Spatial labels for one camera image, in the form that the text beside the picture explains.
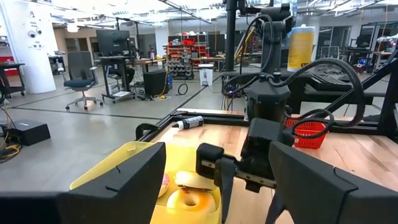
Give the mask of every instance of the standing desk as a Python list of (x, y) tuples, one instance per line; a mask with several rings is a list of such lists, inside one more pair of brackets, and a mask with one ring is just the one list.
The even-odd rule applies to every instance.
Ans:
[[(112, 99), (112, 103), (116, 103), (116, 100), (120, 98), (127, 98), (134, 96), (133, 93), (130, 92), (130, 87), (127, 85), (127, 75), (126, 75), (126, 60), (130, 57), (125, 56), (109, 56), (109, 57), (99, 57), (99, 60), (96, 60), (96, 63), (102, 65), (103, 75), (104, 75), (104, 82), (105, 82), (105, 90), (106, 94), (102, 94), (102, 99), (104, 100), (105, 97)], [(122, 86), (123, 91), (129, 92), (129, 94), (117, 97), (112, 95), (108, 88), (108, 79), (107, 79), (107, 66), (108, 65), (118, 65), (120, 72), (122, 74)]]

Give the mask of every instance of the desk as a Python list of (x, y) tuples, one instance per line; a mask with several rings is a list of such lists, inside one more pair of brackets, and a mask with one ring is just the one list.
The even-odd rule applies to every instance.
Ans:
[(99, 60), (96, 60), (97, 63), (102, 65), (102, 70), (103, 70), (103, 75), (104, 75), (106, 94), (102, 94), (103, 100), (105, 97), (107, 97), (107, 98), (112, 99), (112, 103), (116, 103), (117, 99), (127, 98), (127, 97), (130, 97), (131, 95), (134, 96), (133, 93), (129, 93), (127, 95), (117, 97), (117, 96), (112, 95), (112, 93), (109, 91), (109, 88), (108, 88), (108, 78), (107, 78), (108, 66), (109, 65), (119, 65), (118, 67), (120, 69), (120, 73), (122, 74), (123, 91), (130, 92), (130, 87), (129, 87), (127, 75), (126, 75), (126, 60), (129, 58), (130, 57), (125, 57), (125, 56), (110, 56), (110, 57), (99, 57)]
[[(16, 92), (20, 92), (22, 96), (25, 95), (25, 93), (24, 93), (25, 84), (21, 77), (21, 71), (19, 70), (19, 67), (21, 65), (25, 65), (25, 64), (24, 63), (0, 63), (0, 79), (2, 82), (2, 85), (0, 86), (0, 88), (6, 94), (6, 96), (8, 98), (11, 98), (11, 93), (16, 93)], [(10, 86), (10, 83), (8, 82), (8, 79), (6, 76), (6, 71), (5, 71), (5, 69), (10, 69), (10, 68), (17, 69), (19, 80), (21, 81), (20, 86)]]
[(392, 52), (373, 52), (376, 55), (376, 63), (374, 65), (374, 69), (377, 69), (379, 67), (380, 64), (380, 60), (382, 56), (390, 56), (392, 55)]
[(166, 62), (166, 59), (162, 58), (162, 59), (154, 59), (154, 60), (152, 60), (152, 59), (142, 58), (142, 59), (139, 59), (139, 60), (135, 60), (134, 61), (134, 65), (141, 65), (142, 73), (147, 73), (147, 72), (149, 72), (148, 65), (153, 65), (154, 63), (157, 63), (157, 62), (162, 62), (162, 66), (164, 68), (164, 62)]
[[(241, 114), (238, 111), (179, 109), (180, 111)], [(240, 159), (248, 128), (205, 124), (179, 131), (166, 127), (152, 142), (197, 147), (203, 142), (223, 147), (226, 153)], [(362, 178), (398, 191), (398, 145), (383, 136), (329, 133), (320, 149), (299, 149), (329, 164)], [(274, 191), (263, 187), (259, 194), (244, 189), (245, 182), (234, 179), (227, 224), (264, 223)], [(284, 211), (277, 224), (293, 223)]]
[(372, 52), (370, 50), (364, 48), (350, 48), (348, 50), (340, 50), (340, 54), (347, 55), (346, 62), (350, 65), (354, 65), (358, 62), (359, 55), (366, 55), (366, 57), (368, 57), (368, 55), (371, 53)]

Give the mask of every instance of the office chair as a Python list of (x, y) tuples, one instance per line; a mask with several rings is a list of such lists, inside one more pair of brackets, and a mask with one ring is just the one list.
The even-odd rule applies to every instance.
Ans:
[(99, 101), (99, 105), (103, 106), (104, 103), (101, 100), (85, 95), (85, 91), (98, 84), (98, 79), (95, 75), (96, 67), (93, 67), (91, 63), (90, 52), (81, 51), (68, 53), (68, 65), (70, 79), (67, 80), (63, 73), (63, 85), (67, 87), (67, 89), (82, 92), (83, 96), (67, 104), (65, 109), (69, 110), (69, 105), (75, 104), (77, 106), (79, 102), (84, 102), (84, 109), (87, 110), (87, 101), (93, 101), (94, 103)]

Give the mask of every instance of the trash can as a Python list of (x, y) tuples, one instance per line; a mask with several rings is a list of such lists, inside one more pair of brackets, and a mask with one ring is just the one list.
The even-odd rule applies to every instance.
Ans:
[(211, 86), (213, 84), (213, 67), (212, 64), (199, 65), (200, 85)]

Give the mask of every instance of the computer monitor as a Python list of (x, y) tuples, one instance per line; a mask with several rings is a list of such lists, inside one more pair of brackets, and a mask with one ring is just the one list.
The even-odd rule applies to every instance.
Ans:
[(97, 30), (96, 33), (102, 56), (127, 55), (129, 53), (129, 31)]

